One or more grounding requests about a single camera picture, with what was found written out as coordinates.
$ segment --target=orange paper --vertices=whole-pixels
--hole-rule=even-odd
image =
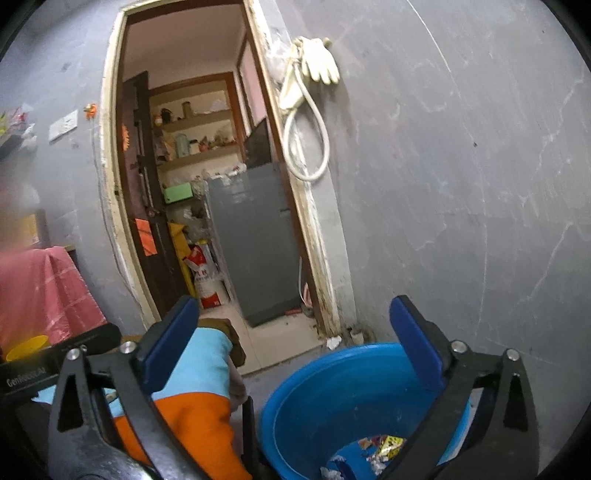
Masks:
[[[156,244],[154,243],[154,236],[152,235],[149,221],[136,218],[135,224],[138,227],[139,240],[142,242],[142,247],[144,247],[144,255],[146,257],[156,255],[158,250],[156,250]]]

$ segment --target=wooden door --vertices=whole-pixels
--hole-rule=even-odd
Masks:
[[[180,296],[187,295],[189,291],[168,229],[158,180],[152,141],[148,72],[142,72],[123,83],[118,97],[118,119],[122,129],[126,129],[129,135],[129,147],[119,156],[121,190],[129,227],[148,288],[158,312],[164,315]],[[144,249],[137,219],[148,222],[155,254],[148,254]]]

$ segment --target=blue gripper pad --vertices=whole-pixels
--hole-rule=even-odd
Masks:
[[[392,300],[390,324],[423,387],[443,390],[446,385],[443,374],[452,360],[443,332],[426,321],[406,295]]]
[[[143,371],[141,388],[146,394],[166,385],[199,321],[199,304],[181,297],[161,322],[150,327],[139,343],[137,360]]]

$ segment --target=pink wall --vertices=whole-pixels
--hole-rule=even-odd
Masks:
[[[252,119],[257,125],[267,116],[265,101],[263,100],[261,85],[256,74],[255,61],[252,56],[252,50],[249,43],[246,44],[242,62],[240,63],[240,74],[244,82],[248,105],[251,108]]]

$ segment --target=gray refrigerator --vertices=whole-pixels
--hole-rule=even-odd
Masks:
[[[300,307],[300,256],[278,165],[208,180],[205,199],[220,270],[248,324]]]

